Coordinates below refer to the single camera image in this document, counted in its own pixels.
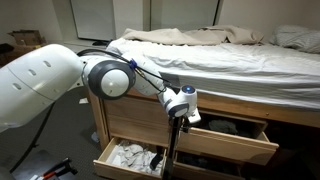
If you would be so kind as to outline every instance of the open drawer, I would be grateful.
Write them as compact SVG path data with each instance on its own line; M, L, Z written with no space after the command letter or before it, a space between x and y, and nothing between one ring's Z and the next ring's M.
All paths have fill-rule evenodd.
M192 127L188 132L180 132L176 149L193 154L208 154L231 160L266 165L279 147L271 143L263 130L266 122L248 118L217 115L211 112L200 112L202 122L208 119L227 119L241 123L242 127L251 129L251 136L242 137L212 130Z
M182 152L176 153L173 176L187 180L244 180L235 164Z
M124 139L115 137L110 141L110 143L108 144L106 149L103 151L103 153L101 154L99 159L93 161L96 173L99 176L103 176L103 177L107 177L107 178L111 178L111 179L120 179L120 180L122 180L122 179L123 180L126 180L126 179L161 179L163 176L163 172L164 172L166 152L163 153L162 162L160 162L158 164L155 171L151 171L151 169L148 168L149 164L147 164L146 162L143 163L143 164L145 164L145 166L138 167L138 165L140 164L140 161L138 161L138 159L141 158L142 156L138 156L134 161L131 161L131 163L132 162L136 163L136 165L132 165L131 168L133 166L135 166L134 168L143 169L143 171L131 169L129 167L124 167L124 166L120 165L124 162L123 161L124 156L128 157L130 155L122 153L124 156L123 157L119 156L119 154L121 154L120 151L122 148L119 145L120 144L127 144L128 142L133 142L134 144L139 144L139 145L142 144L141 146L147 147L147 150L150 151L151 153L156 153L156 147L153 145L143 144L143 143L124 140ZM132 150L137 149L136 146L125 146L125 147L128 147Z

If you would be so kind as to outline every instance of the bed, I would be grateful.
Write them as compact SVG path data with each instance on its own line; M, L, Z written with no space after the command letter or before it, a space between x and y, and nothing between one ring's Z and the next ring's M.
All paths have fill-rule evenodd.
M142 53L175 85L199 92L200 108L320 127L320 55L270 44L176 46L112 41L108 51Z

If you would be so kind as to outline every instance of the gray carpet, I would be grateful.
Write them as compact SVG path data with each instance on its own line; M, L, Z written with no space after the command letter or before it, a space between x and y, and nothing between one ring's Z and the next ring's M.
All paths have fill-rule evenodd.
M101 154L100 145L91 139L95 123L90 104L79 104L85 97L84 88L63 95L55 104L48 123L30 156L45 150L57 160L72 159L79 171L76 179L103 179L95 175L93 160ZM11 169L36 134L47 110L27 125L0 133L0 166Z

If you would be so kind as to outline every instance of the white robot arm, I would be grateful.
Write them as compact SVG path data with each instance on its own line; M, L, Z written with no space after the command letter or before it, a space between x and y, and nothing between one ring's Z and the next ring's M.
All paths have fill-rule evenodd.
M79 77L103 99L121 98L134 87L146 96L157 94L169 116L191 116L197 112L196 90L184 86L176 94L165 87L156 66L142 55L119 56L105 51L101 52L109 56L88 55L92 51L101 50L77 55L64 46L48 45L2 67L0 132L28 123L68 91Z

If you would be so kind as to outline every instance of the mattress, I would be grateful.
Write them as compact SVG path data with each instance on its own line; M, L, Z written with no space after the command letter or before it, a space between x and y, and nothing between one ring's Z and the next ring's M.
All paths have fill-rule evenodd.
M175 85L239 100L320 110L320 55L272 45L169 46L118 39L108 51L137 52Z

